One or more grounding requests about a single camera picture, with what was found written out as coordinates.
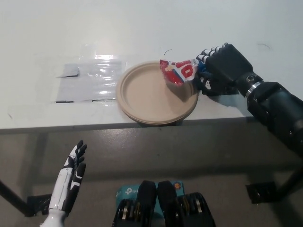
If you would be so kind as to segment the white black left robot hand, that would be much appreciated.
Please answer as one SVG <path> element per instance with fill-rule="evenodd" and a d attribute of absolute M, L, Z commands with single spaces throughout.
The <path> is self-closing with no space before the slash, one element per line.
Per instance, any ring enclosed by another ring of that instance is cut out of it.
<path fill-rule="evenodd" d="M 49 210 L 61 210 L 69 215 L 78 196 L 84 177 L 86 164 L 84 154 L 87 145 L 80 140 L 68 155 L 63 168 L 59 171 Z"/>

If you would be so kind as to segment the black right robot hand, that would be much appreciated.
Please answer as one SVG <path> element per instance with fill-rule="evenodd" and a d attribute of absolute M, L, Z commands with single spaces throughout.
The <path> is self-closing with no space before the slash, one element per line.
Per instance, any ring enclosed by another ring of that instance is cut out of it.
<path fill-rule="evenodd" d="M 199 61 L 195 85 L 207 96 L 246 95 L 255 83 L 263 79 L 253 71 L 249 61 L 232 45 L 224 43 L 203 50 Z"/>

